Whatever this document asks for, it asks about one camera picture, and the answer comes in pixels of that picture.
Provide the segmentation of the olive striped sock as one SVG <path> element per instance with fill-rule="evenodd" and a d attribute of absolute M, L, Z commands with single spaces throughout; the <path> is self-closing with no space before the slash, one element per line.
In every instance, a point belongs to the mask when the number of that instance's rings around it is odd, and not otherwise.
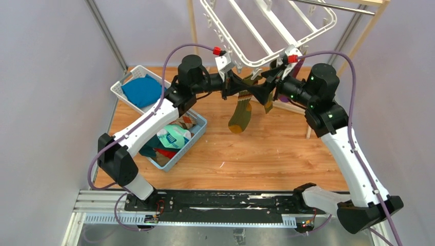
<path fill-rule="evenodd" d="M 271 92 L 266 100 L 266 103 L 264 104 L 264 110 L 265 113 L 268 114 L 273 109 L 273 93 Z"/>
<path fill-rule="evenodd" d="M 253 95 L 247 90 L 239 92 L 234 113 L 228 122 L 228 129 L 232 133 L 240 134 L 248 127 L 251 120 L 252 97 Z"/>

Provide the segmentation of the white clip sock hanger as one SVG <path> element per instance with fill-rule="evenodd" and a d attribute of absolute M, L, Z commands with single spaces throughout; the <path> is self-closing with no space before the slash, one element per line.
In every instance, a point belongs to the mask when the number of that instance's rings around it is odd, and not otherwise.
<path fill-rule="evenodd" d="M 325 1 L 200 1 L 207 25 L 238 73 L 254 75 L 283 54 L 303 55 L 338 18 Z"/>

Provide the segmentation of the argyle patterned sock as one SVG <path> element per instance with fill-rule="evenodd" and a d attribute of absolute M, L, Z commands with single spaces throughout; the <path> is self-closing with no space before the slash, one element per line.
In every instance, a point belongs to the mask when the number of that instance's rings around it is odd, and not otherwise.
<path fill-rule="evenodd" d="M 183 115 L 179 117 L 178 119 L 172 121 L 170 123 L 171 125 L 177 125 L 185 130 L 189 130 L 197 125 L 197 121 L 195 118 L 189 116 L 189 115 Z"/>

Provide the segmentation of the teal and white sock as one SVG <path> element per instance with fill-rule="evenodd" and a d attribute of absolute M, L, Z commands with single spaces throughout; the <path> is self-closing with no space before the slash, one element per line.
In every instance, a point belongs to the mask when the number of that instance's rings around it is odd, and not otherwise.
<path fill-rule="evenodd" d="M 179 125 L 166 125 L 156 134 L 165 148 L 181 149 L 192 138 L 191 132 Z"/>

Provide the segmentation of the dark green sock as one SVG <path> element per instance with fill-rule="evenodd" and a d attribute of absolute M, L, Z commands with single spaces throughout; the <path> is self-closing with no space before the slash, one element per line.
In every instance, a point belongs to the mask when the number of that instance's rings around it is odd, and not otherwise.
<path fill-rule="evenodd" d="M 165 146 L 158 138 L 152 138 L 147 141 L 139 150 L 139 154 L 145 157 L 156 157 L 155 149 L 165 149 Z"/>

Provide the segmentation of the beige sock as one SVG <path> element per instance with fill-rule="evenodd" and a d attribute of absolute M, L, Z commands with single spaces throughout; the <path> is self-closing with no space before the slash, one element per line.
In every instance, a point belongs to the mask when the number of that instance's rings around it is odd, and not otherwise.
<path fill-rule="evenodd" d="M 164 149 L 154 149 L 154 150 L 169 159 L 172 159 L 177 154 L 177 151 L 170 151 Z"/>

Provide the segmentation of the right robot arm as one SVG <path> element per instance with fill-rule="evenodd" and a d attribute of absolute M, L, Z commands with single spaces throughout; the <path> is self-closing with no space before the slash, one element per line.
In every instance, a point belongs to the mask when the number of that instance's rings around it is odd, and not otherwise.
<path fill-rule="evenodd" d="M 360 231 L 390 218 L 404 204 L 392 196 L 377 180 L 372 169 L 364 163 L 364 155 L 354 130 L 349 125 L 346 110 L 334 101 L 340 83 L 333 66 L 314 65 L 307 79 L 298 80 L 284 75 L 284 66 L 261 73 L 264 83 L 254 87 L 253 94 L 265 103 L 268 96 L 284 96 L 305 107 L 308 125 L 329 149 L 347 183 L 349 194 L 324 190 L 313 183 L 294 189 L 294 209 L 302 214 L 312 208 L 338 218 L 349 233 Z"/>

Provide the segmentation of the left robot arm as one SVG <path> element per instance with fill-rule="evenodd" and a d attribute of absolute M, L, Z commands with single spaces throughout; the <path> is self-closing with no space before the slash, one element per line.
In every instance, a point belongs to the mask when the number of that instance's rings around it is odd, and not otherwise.
<path fill-rule="evenodd" d="M 103 134 L 98 139 L 96 163 L 112 180 L 133 194 L 144 211 L 156 208 L 155 188 L 139 173 L 133 158 L 164 126 L 186 113 L 197 101 L 197 94 L 220 91 L 223 97 L 249 91 L 256 95 L 258 85 L 249 85 L 232 71 L 226 55 L 216 58 L 220 69 L 209 74 L 197 55 L 185 56 L 178 66 L 178 74 L 148 112 L 130 126 L 113 136 Z"/>

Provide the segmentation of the light blue plastic basket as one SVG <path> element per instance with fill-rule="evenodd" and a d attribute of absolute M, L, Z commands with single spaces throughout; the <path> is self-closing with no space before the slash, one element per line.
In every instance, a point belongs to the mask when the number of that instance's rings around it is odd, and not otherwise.
<path fill-rule="evenodd" d="M 164 150 L 177 151 L 177 154 L 164 167 L 158 166 L 157 163 L 153 160 L 154 157 L 146 157 L 148 161 L 150 161 L 155 167 L 157 167 L 162 171 L 168 172 L 183 156 L 186 155 L 186 153 L 206 132 L 208 121 L 202 115 L 198 114 L 198 112 L 194 110 L 189 110 L 184 115 L 189 115 L 195 118 L 197 121 L 197 125 L 189 129 L 192 138 L 188 141 L 188 143 L 181 149 L 165 148 Z"/>

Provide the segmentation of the wooden drying rack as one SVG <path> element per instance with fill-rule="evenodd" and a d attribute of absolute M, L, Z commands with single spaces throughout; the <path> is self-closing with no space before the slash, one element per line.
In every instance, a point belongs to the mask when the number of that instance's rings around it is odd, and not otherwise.
<path fill-rule="evenodd" d="M 208 27 L 212 26 L 216 27 L 216 34 L 223 44 L 229 45 L 229 53 L 236 54 L 235 65 L 237 71 L 241 73 L 243 66 L 247 66 L 252 68 L 253 74 L 257 75 L 261 68 L 261 65 L 264 65 L 266 62 L 272 61 L 274 58 L 278 57 L 277 52 L 273 52 L 262 36 L 258 33 L 257 29 L 252 25 L 252 22 L 247 18 L 246 14 L 241 10 L 239 5 L 235 1 L 230 1 L 230 5 L 236 11 L 239 18 L 251 32 L 251 34 L 255 37 L 260 46 L 265 50 L 267 56 L 263 57 L 258 61 L 250 61 L 246 59 L 244 53 L 238 47 L 238 44 L 233 40 L 232 36 L 227 32 L 224 25 L 221 23 L 220 19 L 217 17 L 214 11 L 215 2 L 214 1 L 201 1 L 202 7 L 205 10 L 205 17 L 207 18 Z M 274 12 L 271 10 L 273 5 L 272 1 L 255 1 L 255 4 L 258 6 L 259 10 L 263 14 L 263 16 L 270 22 L 270 24 L 275 28 L 275 30 L 280 34 L 280 36 L 285 40 L 285 42 L 289 45 L 289 48 L 292 50 L 305 50 L 305 44 L 319 35 L 327 32 L 332 29 L 337 22 L 337 16 L 334 13 L 334 10 L 342 10 L 347 12 L 354 13 L 353 17 L 348 23 L 348 26 L 345 29 L 342 37 L 339 40 L 338 45 L 335 48 L 335 51 L 341 51 L 342 47 L 347 43 L 349 37 L 354 32 L 356 26 L 358 25 L 360 18 L 362 15 L 370 15 L 371 20 L 365 26 L 363 32 L 360 37 L 356 41 L 355 45 L 351 48 L 348 56 L 350 58 L 354 57 L 356 52 L 359 50 L 362 43 L 367 38 L 368 34 L 371 32 L 372 28 L 376 25 L 379 18 L 384 13 L 385 9 L 389 5 L 389 1 L 356 1 L 358 4 L 358 8 L 347 8 L 344 6 L 331 5 L 326 3 L 325 1 L 304 1 L 305 4 L 310 6 L 321 6 L 324 10 L 330 15 L 329 22 L 325 24 L 322 28 L 316 28 L 312 22 L 309 20 L 307 15 L 305 15 L 301 9 L 296 5 L 296 1 L 289 1 L 289 4 L 297 13 L 298 17 L 305 23 L 305 25 L 310 29 L 310 34 L 306 37 L 295 40 L 293 35 L 288 31 L 287 28 L 284 27 L 282 22 L 277 18 Z"/>

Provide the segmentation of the blue cloth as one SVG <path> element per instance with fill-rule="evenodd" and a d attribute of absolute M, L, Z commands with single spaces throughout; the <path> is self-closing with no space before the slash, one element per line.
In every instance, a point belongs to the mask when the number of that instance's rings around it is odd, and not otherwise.
<path fill-rule="evenodd" d="M 150 75 L 146 75 L 122 85 L 122 91 L 130 103 L 143 108 L 157 102 L 161 97 L 162 85 Z"/>

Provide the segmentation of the white plastic basket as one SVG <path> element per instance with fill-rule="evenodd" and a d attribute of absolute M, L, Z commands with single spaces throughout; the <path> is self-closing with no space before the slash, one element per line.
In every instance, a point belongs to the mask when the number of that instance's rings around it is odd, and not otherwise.
<path fill-rule="evenodd" d="M 160 76 L 139 65 L 110 90 L 120 101 L 139 114 L 144 114 L 160 99 L 162 84 Z"/>

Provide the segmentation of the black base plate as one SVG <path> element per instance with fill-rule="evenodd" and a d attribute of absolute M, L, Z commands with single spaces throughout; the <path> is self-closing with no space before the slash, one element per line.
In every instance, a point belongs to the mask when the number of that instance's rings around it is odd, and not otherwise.
<path fill-rule="evenodd" d="M 156 216 L 158 223 L 216 226 L 295 227 L 325 215 L 299 208 L 292 191 L 157 190 L 145 201 L 128 195 L 125 211 Z"/>

